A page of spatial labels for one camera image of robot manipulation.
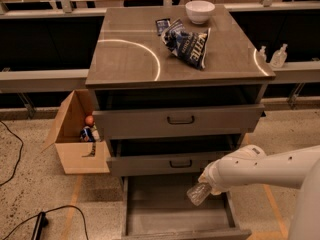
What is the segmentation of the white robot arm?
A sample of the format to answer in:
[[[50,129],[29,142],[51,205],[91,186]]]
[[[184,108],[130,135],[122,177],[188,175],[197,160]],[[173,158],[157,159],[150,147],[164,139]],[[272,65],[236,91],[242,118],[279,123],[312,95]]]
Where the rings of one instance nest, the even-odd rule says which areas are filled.
[[[288,240],[320,240],[320,146],[266,155],[247,145],[208,164],[198,181],[213,195],[250,184],[298,189]]]

